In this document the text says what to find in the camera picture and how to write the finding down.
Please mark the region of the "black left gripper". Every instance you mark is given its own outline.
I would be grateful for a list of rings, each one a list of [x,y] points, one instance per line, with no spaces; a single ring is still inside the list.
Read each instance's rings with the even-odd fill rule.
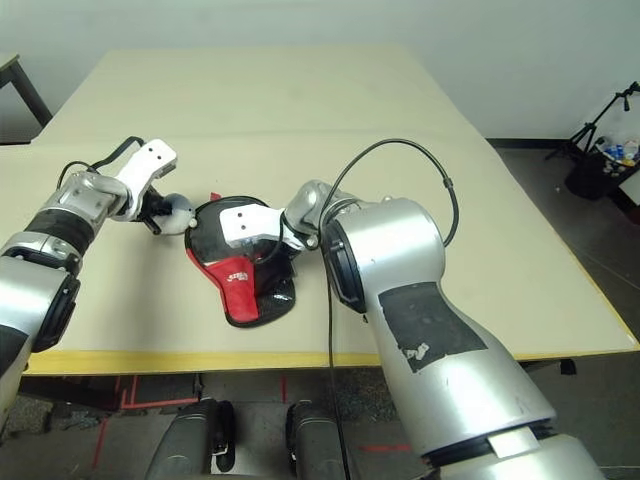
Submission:
[[[172,210],[172,204],[166,197],[150,185],[143,195],[141,208],[135,220],[143,222],[153,235],[160,235],[162,229],[156,222],[156,217],[169,216]]]

